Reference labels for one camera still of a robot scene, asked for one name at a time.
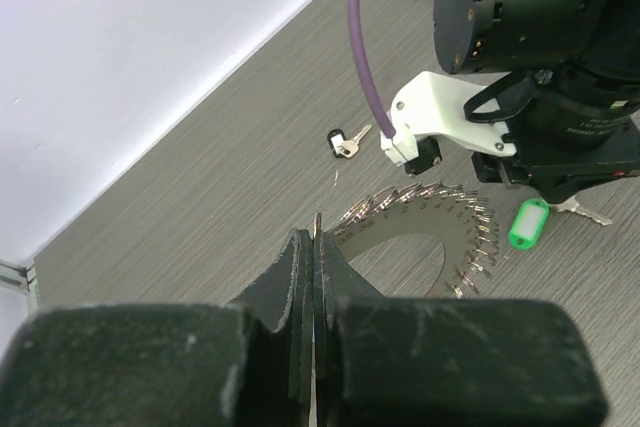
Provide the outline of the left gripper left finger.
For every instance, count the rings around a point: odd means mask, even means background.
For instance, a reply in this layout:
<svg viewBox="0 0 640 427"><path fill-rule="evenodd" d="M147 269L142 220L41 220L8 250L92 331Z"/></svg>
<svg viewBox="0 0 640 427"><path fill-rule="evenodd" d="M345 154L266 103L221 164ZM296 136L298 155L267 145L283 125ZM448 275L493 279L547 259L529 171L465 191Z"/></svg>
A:
<svg viewBox="0 0 640 427"><path fill-rule="evenodd" d="M43 311L1 364L5 426L305 426L313 243L294 230L229 303Z"/></svg>

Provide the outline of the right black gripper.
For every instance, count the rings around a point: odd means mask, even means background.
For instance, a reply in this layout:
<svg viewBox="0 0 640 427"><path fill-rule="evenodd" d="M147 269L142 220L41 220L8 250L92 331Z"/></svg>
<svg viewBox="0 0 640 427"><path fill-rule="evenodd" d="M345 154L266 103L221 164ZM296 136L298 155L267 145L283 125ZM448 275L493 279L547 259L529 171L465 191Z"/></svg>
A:
<svg viewBox="0 0 640 427"><path fill-rule="evenodd" d="M577 193L639 175L639 130L627 121L604 144L587 151L562 150L519 129L505 136L517 152L512 157L474 153L476 177L483 183L527 186L550 204Z"/></svg>

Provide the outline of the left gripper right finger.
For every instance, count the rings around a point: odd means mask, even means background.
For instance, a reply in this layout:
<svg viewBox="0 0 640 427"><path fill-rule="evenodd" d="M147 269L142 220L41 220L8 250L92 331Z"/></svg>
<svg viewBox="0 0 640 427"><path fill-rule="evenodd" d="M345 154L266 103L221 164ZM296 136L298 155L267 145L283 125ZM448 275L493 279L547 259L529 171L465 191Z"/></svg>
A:
<svg viewBox="0 0 640 427"><path fill-rule="evenodd" d="M390 298L319 233L314 309L321 426L601 426L608 417L582 335L556 304Z"/></svg>

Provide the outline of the key with green tag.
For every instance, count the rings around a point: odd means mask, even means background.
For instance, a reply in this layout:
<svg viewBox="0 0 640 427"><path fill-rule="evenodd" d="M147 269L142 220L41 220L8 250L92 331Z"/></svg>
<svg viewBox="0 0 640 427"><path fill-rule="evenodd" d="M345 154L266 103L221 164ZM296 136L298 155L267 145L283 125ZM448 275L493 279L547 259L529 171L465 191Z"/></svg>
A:
<svg viewBox="0 0 640 427"><path fill-rule="evenodd" d="M542 198L531 198L522 203L507 235L510 245L517 250L529 250L539 241L551 212L571 213L590 219L600 226L610 226L613 220L584 207L576 196L562 203L550 204Z"/></svg>

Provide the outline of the metal disc with keyrings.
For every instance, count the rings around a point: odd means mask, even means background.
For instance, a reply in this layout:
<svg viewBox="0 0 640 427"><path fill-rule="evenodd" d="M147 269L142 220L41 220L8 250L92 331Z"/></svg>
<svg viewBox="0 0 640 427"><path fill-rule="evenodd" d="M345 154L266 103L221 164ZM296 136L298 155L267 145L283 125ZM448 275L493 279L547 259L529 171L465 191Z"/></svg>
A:
<svg viewBox="0 0 640 427"><path fill-rule="evenodd" d="M444 260L428 291L432 297L478 295L478 279L491 276L499 253L499 225L488 200L441 182L369 194L346 211L331 233L347 261L403 236L438 239Z"/></svg>

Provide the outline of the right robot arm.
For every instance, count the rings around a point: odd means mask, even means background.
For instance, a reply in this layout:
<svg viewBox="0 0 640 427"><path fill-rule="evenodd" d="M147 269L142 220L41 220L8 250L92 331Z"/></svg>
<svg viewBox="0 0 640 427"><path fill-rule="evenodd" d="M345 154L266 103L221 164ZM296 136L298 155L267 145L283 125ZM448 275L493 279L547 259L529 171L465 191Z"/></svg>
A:
<svg viewBox="0 0 640 427"><path fill-rule="evenodd" d="M638 175L639 0L434 0L433 19L445 72L497 75L464 116L516 150L475 153L479 180L559 204Z"/></svg>

